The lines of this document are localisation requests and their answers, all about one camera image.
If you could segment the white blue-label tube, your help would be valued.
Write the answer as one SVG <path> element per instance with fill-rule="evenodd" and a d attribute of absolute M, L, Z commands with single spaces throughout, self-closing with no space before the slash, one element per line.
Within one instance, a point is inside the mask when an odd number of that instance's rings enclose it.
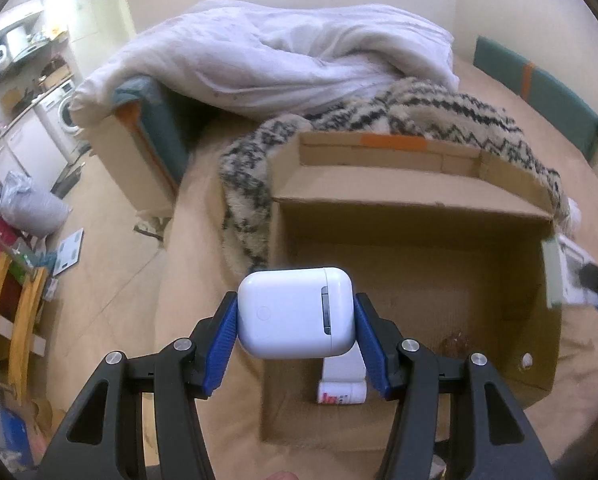
<path fill-rule="evenodd" d="M 322 376 L 317 386 L 320 404 L 357 405 L 366 401 L 366 367 L 359 347 L 341 356 L 323 359 Z"/>

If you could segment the beige black patterned blanket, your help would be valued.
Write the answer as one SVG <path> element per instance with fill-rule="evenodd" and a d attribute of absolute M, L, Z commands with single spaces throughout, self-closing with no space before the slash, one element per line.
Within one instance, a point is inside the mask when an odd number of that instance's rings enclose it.
<path fill-rule="evenodd" d="M 267 160 L 296 134 L 318 131 L 413 136 L 480 148 L 541 183 L 561 232 L 573 235 L 581 225 L 579 206 L 564 192 L 558 171 L 535 156 L 506 110 L 430 80 L 406 77 L 371 98 L 340 101 L 316 114 L 269 119 L 229 144 L 219 159 L 219 176 L 226 203 L 222 250 L 233 274 L 267 268 L 272 207 Z"/>

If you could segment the white earbuds case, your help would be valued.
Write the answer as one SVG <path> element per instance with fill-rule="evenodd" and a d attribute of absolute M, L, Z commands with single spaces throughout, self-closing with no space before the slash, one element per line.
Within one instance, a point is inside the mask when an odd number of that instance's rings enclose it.
<path fill-rule="evenodd" d="M 237 289 L 237 332 L 265 360 L 330 358 L 355 341 L 353 286 L 338 268 L 258 271 Z"/>

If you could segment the white bathroom scale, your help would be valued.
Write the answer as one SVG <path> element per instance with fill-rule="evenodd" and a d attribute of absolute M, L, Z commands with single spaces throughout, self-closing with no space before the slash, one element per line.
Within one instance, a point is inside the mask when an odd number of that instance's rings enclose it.
<path fill-rule="evenodd" d="M 53 278 L 57 278 L 66 270 L 78 263 L 83 241 L 84 229 L 78 229 L 60 242 L 56 249 L 56 261 L 53 268 Z"/>

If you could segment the wooden stair railing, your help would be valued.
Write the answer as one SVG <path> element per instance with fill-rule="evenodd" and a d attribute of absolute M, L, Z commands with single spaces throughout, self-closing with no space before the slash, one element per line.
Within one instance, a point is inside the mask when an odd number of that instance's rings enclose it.
<path fill-rule="evenodd" d="M 0 231 L 0 360 L 5 362 L 4 389 L 17 404 L 25 404 L 29 364 L 43 356 L 45 340 L 34 333 L 49 269 L 36 266 L 13 246 L 14 238 Z"/>

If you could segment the grey plastic bag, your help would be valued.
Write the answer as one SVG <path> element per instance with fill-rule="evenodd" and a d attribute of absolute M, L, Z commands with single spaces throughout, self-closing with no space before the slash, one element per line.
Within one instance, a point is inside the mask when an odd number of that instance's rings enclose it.
<path fill-rule="evenodd" d="M 10 171 L 2 184 L 0 214 L 10 226 L 37 238 L 59 230 L 72 212 L 64 200 L 30 177 Z"/>

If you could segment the teal cushion orange stripe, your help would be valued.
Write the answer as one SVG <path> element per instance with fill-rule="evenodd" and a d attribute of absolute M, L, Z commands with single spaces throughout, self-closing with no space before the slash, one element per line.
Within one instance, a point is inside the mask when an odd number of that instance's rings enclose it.
<path fill-rule="evenodd" d="M 598 114 L 576 92 L 527 58 L 486 37 L 478 37 L 472 64 L 526 101 L 588 162 L 594 158 Z"/>

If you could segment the brown cardboard box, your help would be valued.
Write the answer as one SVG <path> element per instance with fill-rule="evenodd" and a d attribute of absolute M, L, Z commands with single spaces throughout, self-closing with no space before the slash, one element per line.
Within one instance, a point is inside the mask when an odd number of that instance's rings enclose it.
<path fill-rule="evenodd" d="M 530 406 L 553 388 L 561 315 L 546 302 L 548 192 L 451 142 L 305 132 L 267 160 L 269 265 L 337 266 L 401 333 L 439 353 L 469 335 Z"/>

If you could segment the white duvet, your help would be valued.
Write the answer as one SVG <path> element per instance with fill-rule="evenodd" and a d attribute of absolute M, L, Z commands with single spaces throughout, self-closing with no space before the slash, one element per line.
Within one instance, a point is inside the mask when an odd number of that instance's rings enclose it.
<path fill-rule="evenodd" d="M 459 86 L 452 35 L 394 6 L 278 9 L 205 0 L 136 35 L 94 70 L 72 97 L 72 120 L 99 124 L 112 114 L 114 91 L 138 75 L 256 120 L 318 113 L 375 96 L 403 77 Z"/>

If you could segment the pink transparent plastic bag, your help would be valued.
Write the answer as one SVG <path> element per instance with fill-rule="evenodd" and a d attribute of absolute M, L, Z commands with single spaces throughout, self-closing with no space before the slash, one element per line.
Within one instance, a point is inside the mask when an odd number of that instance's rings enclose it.
<path fill-rule="evenodd" d="M 474 350 L 474 345 L 468 334 L 461 330 L 446 336 L 439 346 L 440 356 L 449 359 L 465 361 Z"/>

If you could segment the white washing machine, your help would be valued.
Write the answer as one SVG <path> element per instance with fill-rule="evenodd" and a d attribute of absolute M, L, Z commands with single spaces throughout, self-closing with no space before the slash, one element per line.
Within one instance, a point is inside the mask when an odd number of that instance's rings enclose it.
<path fill-rule="evenodd" d="M 72 78 L 67 78 L 44 96 L 40 96 L 34 104 L 34 111 L 40 122 L 69 164 L 77 160 L 82 145 L 79 139 L 80 128 L 74 124 L 69 112 L 75 88 Z"/>

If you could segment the teal orange-edged mattress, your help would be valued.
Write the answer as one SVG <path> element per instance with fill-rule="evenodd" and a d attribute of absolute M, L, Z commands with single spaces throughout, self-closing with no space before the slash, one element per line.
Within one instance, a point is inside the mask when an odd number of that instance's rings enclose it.
<path fill-rule="evenodd" d="M 191 144 L 188 104 L 156 79 L 134 76 L 114 91 L 112 114 L 82 130 L 144 220 L 173 215 Z"/>

